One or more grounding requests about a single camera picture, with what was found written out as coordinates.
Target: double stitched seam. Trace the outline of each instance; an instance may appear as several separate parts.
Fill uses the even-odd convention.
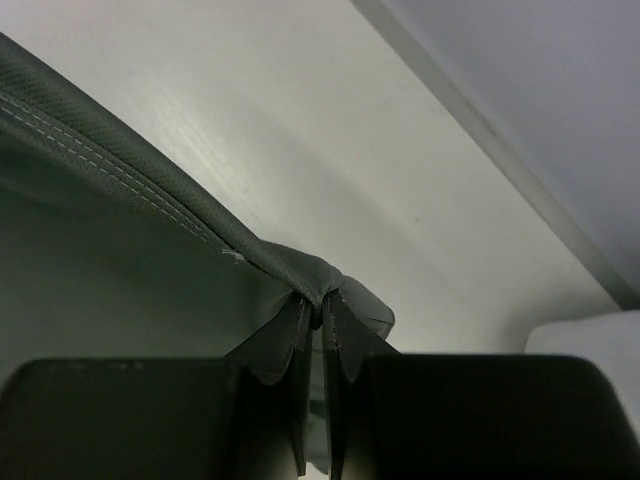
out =
[[[80,140],[78,140],[77,138],[75,138],[74,136],[68,134],[67,132],[63,131],[62,129],[56,127],[55,125],[52,125],[51,123],[47,122],[46,120],[43,120],[42,118],[38,117],[37,115],[35,115],[34,113],[32,113],[31,111],[23,108],[22,106],[18,105],[17,103],[14,103],[13,101],[11,101],[9,98],[4,97],[3,95],[0,94],[0,99],[4,100],[7,103],[10,103],[11,105],[13,105],[16,108],[19,108],[22,112],[24,112],[25,114],[29,115],[30,117],[33,117],[35,120],[41,122],[44,125],[47,125],[48,127],[54,129],[55,131],[61,133],[62,135],[64,135],[65,137],[70,138],[71,140],[73,140],[73,142],[75,142],[77,145],[79,145],[80,147],[84,148],[86,151],[90,152],[93,156],[95,156],[96,158],[100,159],[101,161],[107,163],[108,165],[110,165],[111,167],[115,168],[118,172],[120,172],[121,174],[123,174],[127,179],[135,182],[137,185],[139,185],[140,187],[142,187],[144,190],[146,190],[147,192],[151,193],[155,198],[157,198],[162,204],[164,204],[165,206],[167,206],[170,210],[172,210],[173,212],[175,212],[178,217],[180,217],[181,219],[185,220],[189,225],[186,225],[185,223],[181,222],[178,218],[176,218],[175,215],[173,215],[172,213],[168,212],[165,208],[163,208],[161,205],[158,205],[154,200],[148,198],[147,196],[145,196],[144,193],[142,193],[141,191],[137,190],[136,188],[134,188],[132,185],[130,185],[129,183],[127,183],[124,179],[122,178],[118,178],[116,175],[114,175],[112,172],[109,172],[107,170],[105,170],[104,168],[102,168],[100,165],[98,165],[97,163],[93,162],[92,160],[90,160],[89,158],[85,157],[84,155],[80,154],[79,152],[73,150],[72,148],[69,148],[69,146],[65,145],[64,143],[61,143],[60,141],[58,141],[56,138],[52,137],[51,135],[49,135],[47,132],[45,132],[44,130],[39,129],[38,127],[36,127],[35,125],[29,123],[27,120],[25,120],[24,118],[20,117],[17,113],[12,112],[11,110],[5,108],[5,107],[0,107],[0,109],[6,113],[8,113],[9,115],[11,115],[13,118],[15,118],[16,120],[18,120],[19,122],[23,123],[24,125],[26,125],[27,127],[35,130],[36,132],[38,132],[40,135],[43,135],[45,138],[47,138],[48,140],[54,142],[56,145],[64,148],[66,151],[68,151],[69,153],[71,153],[72,155],[75,155],[77,158],[84,160],[85,162],[87,162],[89,165],[93,166],[94,168],[96,168],[97,170],[99,170],[101,173],[108,175],[109,177],[111,177],[112,179],[114,179],[115,181],[117,181],[119,184],[125,186],[127,189],[129,189],[130,191],[132,191],[133,193],[135,193],[137,196],[139,196],[140,198],[142,198],[144,201],[148,202],[150,205],[152,205],[153,207],[155,207],[158,211],[160,211],[161,213],[163,213],[164,215],[168,216],[169,218],[171,218],[174,222],[176,222],[178,225],[180,225],[182,228],[186,229],[187,231],[189,231],[191,234],[195,235],[196,237],[200,238],[201,240],[204,240],[205,242],[209,242],[210,238],[209,235],[198,225],[196,225],[192,220],[190,220],[187,216],[185,216],[182,212],[180,212],[180,210],[178,210],[176,207],[174,207],[173,205],[171,205],[169,202],[167,202],[164,198],[162,198],[157,192],[155,192],[154,190],[152,190],[151,188],[149,188],[148,186],[146,186],[145,184],[143,184],[142,182],[140,182],[139,180],[137,180],[136,178],[134,178],[133,176],[131,176],[130,174],[128,174],[127,172],[125,172],[122,168],[118,167],[115,163],[113,163],[112,161],[108,160],[107,158],[105,158],[103,155],[100,155],[98,152],[96,152],[95,150],[93,150],[92,148],[88,147],[87,145],[85,145],[84,143],[82,143]]]

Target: white stitching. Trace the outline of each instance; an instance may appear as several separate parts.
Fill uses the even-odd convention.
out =
[[[55,131],[63,134],[66,137],[69,137],[71,140],[73,140],[75,143],[77,143],[78,145],[80,145],[82,148],[84,148],[85,150],[91,152],[92,154],[94,154],[96,157],[98,157],[101,160],[104,160],[106,163],[108,163],[109,165],[111,165],[113,168],[115,168],[116,170],[118,170],[120,173],[122,173],[124,176],[126,176],[127,178],[133,180],[134,182],[136,182],[138,185],[140,185],[142,188],[144,188],[145,190],[147,190],[148,192],[150,192],[151,194],[153,194],[158,200],[160,200],[162,203],[164,203],[166,206],[168,206],[171,210],[173,210],[174,212],[176,212],[178,215],[180,215],[182,218],[184,218],[187,222],[189,222],[196,230],[202,232],[205,236],[206,236],[206,232],[204,230],[202,230],[202,228],[200,228],[198,225],[196,225],[193,221],[191,221],[191,219],[187,218],[180,210],[178,210],[176,207],[174,207],[173,205],[171,205],[169,202],[167,202],[164,198],[162,198],[160,195],[158,195],[157,192],[155,192],[154,190],[152,190],[151,188],[149,188],[148,186],[146,186],[144,183],[142,183],[141,181],[139,181],[137,178],[134,178],[133,176],[129,175],[127,172],[125,172],[122,168],[120,168],[118,165],[116,165],[115,163],[113,163],[112,161],[110,161],[109,159],[105,158],[104,156],[100,155],[98,152],[96,152],[95,150],[93,150],[91,147],[88,147],[87,145],[85,145],[84,143],[82,143],[80,140],[78,140],[77,138],[75,138],[73,135],[68,134],[67,132],[63,131],[62,129],[56,127],[55,125],[52,125],[51,123],[47,122],[46,120],[40,118],[39,116],[37,116],[35,113],[33,113],[30,110],[27,110],[26,108],[22,107],[21,105],[15,103],[13,100],[11,100],[10,98],[5,97],[4,95],[0,94],[0,99],[4,100],[7,103],[10,103],[11,105],[13,105],[14,107],[19,108],[20,110],[22,110],[24,113],[26,113],[27,115],[32,116],[33,118],[35,118],[36,120],[44,123],[45,125],[53,128]]]
[[[81,142],[79,142],[78,140],[76,140],[75,138],[73,138],[71,135],[63,132],[62,130],[60,130],[59,128],[54,127],[53,125],[47,123],[46,121],[38,118],[36,115],[32,114],[31,112],[29,112],[28,110],[23,109],[22,107],[20,107],[19,105],[16,105],[15,103],[12,103],[10,100],[7,100],[6,98],[4,98],[2,95],[0,95],[0,98],[2,98],[3,100],[7,101],[8,103],[11,103],[12,105],[20,108],[22,111],[24,111],[25,113],[28,113],[29,115],[31,115],[32,117],[35,117],[37,120],[40,120],[42,123],[45,123],[47,125],[49,125],[50,127],[54,128],[55,130],[60,131],[61,133],[65,134],[66,136],[72,138],[76,143],[78,143],[79,145],[83,146],[84,148],[86,148],[87,150],[89,150],[90,152],[92,152],[94,155],[96,155],[98,158],[101,158],[102,160],[104,160],[105,162],[107,162],[109,165],[114,166],[117,170],[119,170],[120,172],[124,173],[127,177],[131,178],[132,180],[136,181],[137,183],[139,183],[140,185],[142,185],[143,187],[145,187],[147,190],[149,190],[150,192],[152,192],[157,198],[159,198],[165,205],[171,207],[173,210],[175,210],[182,218],[184,218],[185,220],[187,220],[189,223],[191,223],[194,227],[196,227],[198,230],[200,230],[201,232],[203,232],[203,230],[198,227],[197,225],[195,225],[191,220],[189,220],[187,217],[184,216],[184,214],[182,214],[182,212],[180,212],[179,210],[177,210],[175,207],[173,207],[171,204],[167,203],[166,200],[164,200],[162,197],[160,197],[157,193],[155,193],[153,190],[147,188],[144,184],[142,184],[141,182],[137,181],[135,178],[131,177],[131,175],[127,174],[126,172],[124,172],[121,168],[119,168],[118,166],[114,165],[112,162],[110,162],[109,160],[105,159],[103,156],[99,155],[98,153],[94,152],[93,150],[91,150],[89,147],[87,147],[86,145],[83,145]],[[11,115],[13,118],[15,118],[16,120],[18,120],[19,122],[24,123],[25,125],[27,125],[28,127],[32,128],[33,130],[35,130],[36,132],[38,132],[39,134],[43,135],[44,137],[46,137],[48,140],[51,140],[52,142],[54,142],[56,145],[64,148],[65,150],[67,150],[69,153],[75,155],[76,157],[84,160],[85,162],[89,163],[89,165],[97,168],[100,172],[104,173],[105,175],[108,175],[109,177],[113,178],[114,180],[116,180],[118,183],[120,183],[121,185],[124,185],[125,187],[127,187],[129,190],[131,190],[133,193],[135,193],[136,195],[138,195],[140,198],[142,198],[143,200],[145,200],[146,202],[149,202],[152,206],[154,206],[155,208],[157,208],[160,212],[164,213],[165,215],[167,215],[169,218],[171,218],[174,222],[176,222],[178,225],[180,225],[181,227],[185,228],[187,231],[189,231],[190,233],[192,233],[193,235],[195,235],[196,237],[200,238],[201,240],[204,240],[205,242],[209,241],[208,236],[206,236],[206,233],[204,233],[204,235],[195,232],[194,230],[192,230],[191,228],[189,228],[187,225],[185,225],[184,223],[182,223],[180,220],[178,220],[176,217],[174,217],[171,213],[167,212],[164,208],[162,208],[160,205],[156,204],[155,202],[153,202],[153,200],[150,200],[149,198],[145,197],[142,193],[140,193],[138,190],[136,190],[135,188],[133,188],[131,185],[129,185],[128,183],[125,183],[124,181],[122,181],[120,178],[116,177],[115,175],[113,175],[111,172],[108,172],[107,170],[105,170],[104,168],[100,167],[97,163],[89,160],[87,157],[80,155],[80,153],[76,152],[75,150],[69,148],[68,146],[66,146],[65,144],[59,142],[58,140],[56,140],[54,137],[52,137],[51,135],[47,134],[47,132],[40,130],[38,127],[36,127],[35,125],[32,125],[31,123],[29,123],[28,121],[26,121],[25,119],[23,119],[22,117],[20,117],[19,115],[17,115],[16,113],[12,112],[11,110],[8,110],[4,107],[0,107],[0,109],[6,113],[8,113],[9,115]]]

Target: gray wall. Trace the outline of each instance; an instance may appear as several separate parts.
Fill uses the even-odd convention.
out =
[[[378,1],[391,18],[372,7]],[[393,28],[402,27],[417,41],[480,112],[475,121],[488,121],[485,133],[499,134],[514,158],[640,292],[640,2],[355,3],[383,36],[391,32],[393,37]],[[394,22],[395,27],[385,28]],[[403,56],[409,43],[394,47]],[[408,63],[418,73],[420,66]],[[418,76],[429,85],[424,78],[429,71],[422,72]],[[461,123],[474,127],[464,118]],[[491,153],[483,139],[479,143]],[[510,167],[502,165],[507,176]],[[583,260],[589,257],[577,253]]]

